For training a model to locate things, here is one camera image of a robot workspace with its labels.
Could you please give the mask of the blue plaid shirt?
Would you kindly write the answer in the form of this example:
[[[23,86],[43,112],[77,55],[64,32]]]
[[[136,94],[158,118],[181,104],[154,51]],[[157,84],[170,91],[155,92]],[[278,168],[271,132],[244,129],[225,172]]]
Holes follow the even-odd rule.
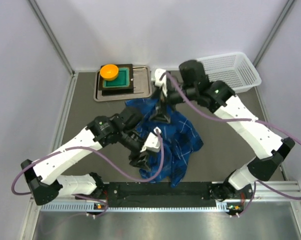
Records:
[[[155,127],[161,130],[164,146],[164,162],[159,175],[151,181],[152,184],[169,179],[170,186],[176,187],[184,178],[190,155],[199,151],[204,143],[199,133],[180,112],[166,108],[170,117],[170,123],[160,123],[150,120],[150,116],[155,113],[156,99],[136,98],[127,100],[127,107],[137,108],[143,115],[143,121],[136,128],[142,138],[148,136]]]

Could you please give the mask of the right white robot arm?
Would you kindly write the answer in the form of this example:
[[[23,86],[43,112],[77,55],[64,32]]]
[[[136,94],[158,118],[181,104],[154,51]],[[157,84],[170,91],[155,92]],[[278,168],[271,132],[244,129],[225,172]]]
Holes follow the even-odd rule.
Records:
[[[234,170],[222,184],[213,188],[211,195],[224,201],[238,195],[250,184],[269,181],[295,146],[295,141],[290,137],[282,138],[267,128],[227,83],[211,81],[201,62],[194,59],[185,61],[178,70],[182,84],[178,84],[168,70],[157,68],[154,71],[152,82],[159,97],[154,119],[162,117],[167,106],[174,108],[177,104],[195,101],[214,115],[211,117],[213,121],[228,123],[255,153],[251,161]]]

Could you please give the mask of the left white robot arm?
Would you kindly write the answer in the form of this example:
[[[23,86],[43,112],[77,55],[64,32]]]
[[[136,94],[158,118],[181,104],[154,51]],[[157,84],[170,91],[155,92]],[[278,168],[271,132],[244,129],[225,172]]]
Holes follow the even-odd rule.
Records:
[[[102,148],[120,143],[130,150],[128,157],[133,167],[145,167],[146,154],[142,153],[145,139],[140,137],[136,127],[143,120],[142,113],[133,106],[127,106],[121,113],[111,117],[97,116],[74,138],[59,147],[54,155],[44,161],[27,159],[22,162],[24,177],[37,205],[45,205],[57,197],[87,195],[98,198],[105,187],[102,178],[95,172],[82,176],[63,175],[71,166],[91,153],[89,148]]]

